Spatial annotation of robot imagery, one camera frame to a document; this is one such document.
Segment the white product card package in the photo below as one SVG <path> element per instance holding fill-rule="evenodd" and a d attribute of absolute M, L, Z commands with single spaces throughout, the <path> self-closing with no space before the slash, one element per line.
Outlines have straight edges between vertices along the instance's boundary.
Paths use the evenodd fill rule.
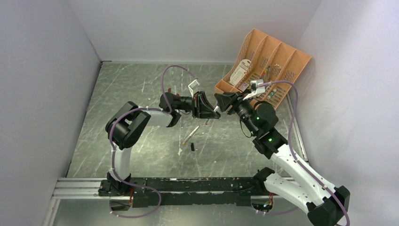
<path fill-rule="evenodd" d="M 249 59 L 243 59 L 240 61 L 240 63 L 234 69 L 233 73 L 229 78 L 229 83 L 232 86 L 236 86 L 241 81 L 241 79 L 244 78 L 249 69 L 250 64 L 251 61 Z"/>

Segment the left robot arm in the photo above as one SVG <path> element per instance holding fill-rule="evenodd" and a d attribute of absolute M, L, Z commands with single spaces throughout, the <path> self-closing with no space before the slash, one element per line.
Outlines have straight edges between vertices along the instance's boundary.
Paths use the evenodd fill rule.
<path fill-rule="evenodd" d="M 193 118 L 198 119 L 219 119 L 221 116 L 203 91 L 196 92 L 192 97 L 167 92 L 161 95 L 159 108 L 140 107 L 128 101 L 109 120 L 105 130 L 112 146 L 112 166 L 107 180 L 117 195 L 126 195 L 130 190 L 131 148 L 144 129 L 147 126 L 173 127 L 179 122 L 181 111 L 191 113 Z"/>

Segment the white pen diagonal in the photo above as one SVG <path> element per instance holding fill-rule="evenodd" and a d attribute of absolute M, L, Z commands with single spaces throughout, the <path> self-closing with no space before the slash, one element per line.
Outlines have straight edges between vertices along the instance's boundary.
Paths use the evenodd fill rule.
<path fill-rule="evenodd" d="M 208 119 L 206 120 L 205 125 L 208 125 L 210 120 L 216 119 L 218 117 L 218 109 L 219 105 L 216 105 L 212 111 L 212 114 L 209 115 Z"/>

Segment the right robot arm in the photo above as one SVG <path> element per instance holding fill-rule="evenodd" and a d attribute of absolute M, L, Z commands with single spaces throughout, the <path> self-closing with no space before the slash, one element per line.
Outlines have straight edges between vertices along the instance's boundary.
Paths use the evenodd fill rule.
<path fill-rule="evenodd" d="M 274 107 L 260 101 L 251 105 L 244 93 L 216 93 L 221 112 L 236 113 L 254 137 L 256 150 L 286 171 L 294 180 L 287 181 L 270 168 L 257 173 L 254 190 L 265 195 L 268 192 L 281 196 L 307 214 L 314 226 L 336 226 L 342 219 L 350 223 L 348 207 L 350 192 L 336 187 L 307 164 L 276 129 L 278 117 Z"/>

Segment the markers in organizer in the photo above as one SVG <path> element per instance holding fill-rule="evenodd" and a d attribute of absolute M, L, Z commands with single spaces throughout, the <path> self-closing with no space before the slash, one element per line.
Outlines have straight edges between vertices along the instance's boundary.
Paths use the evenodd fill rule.
<path fill-rule="evenodd" d="M 262 75 L 261 75 L 261 78 L 263 79 L 264 82 L 270 82 L 270 81 L 271 81 L 271 66 L 270 66 L 270 65 L 267 66 L 267 67 L 264 69 L 264 71 L 263 71 L 263 73 L 262 73 Z M 277 89 L 273 89 L 273 90 L 268 94 L 268 96 L 265 97 L 265 95 L 266 95 L 267 92 L 270 90 L 270 88 L 271 88 L 271 86 L 265 87 L 265 93 L 263 93 L 259 98 L 260 98 L 260 99 L 264 99 L 264 98 L 266 98 L 266 99 L 271 99 L 271 98 L 275 95 L 275 93 L 277 92 Z"/>

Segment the aluminium rail frame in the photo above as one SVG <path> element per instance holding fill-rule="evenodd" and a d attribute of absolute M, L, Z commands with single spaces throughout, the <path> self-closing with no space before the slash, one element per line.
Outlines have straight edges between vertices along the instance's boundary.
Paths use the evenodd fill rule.
<path fill-rule="evenodd" d="M 284 178 L 289 181 L 292 185 L 300 186 L 293 178 Z M 111 196 L 99 196 L 98 190 L 101 187 L 102 180 L 105 178 L 60 178 L 58 179 L 56 186 L 54 188 L 52 199 L 60 200 L 129 200 L 130 193 L 127 195 L 111 195 Z M 210 190 L 208 191 L 197 191 L 189 190 L 187 185 L 184 185 L 186 191 L 160 191 L 163 193 L 172 194 L 222 194 L 222 191 Z"/>

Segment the orange plastic desk organizer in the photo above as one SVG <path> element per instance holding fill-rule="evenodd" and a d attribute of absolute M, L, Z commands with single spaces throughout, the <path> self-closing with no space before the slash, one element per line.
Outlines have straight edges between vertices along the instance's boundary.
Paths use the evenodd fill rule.
<path fill-rule="evenodd" d="M 252 80 L 294 83 L 311 56 L 253 29 L 240 48 L 233 68 L 216 84 L 215 93 L 244 91 Z"/>

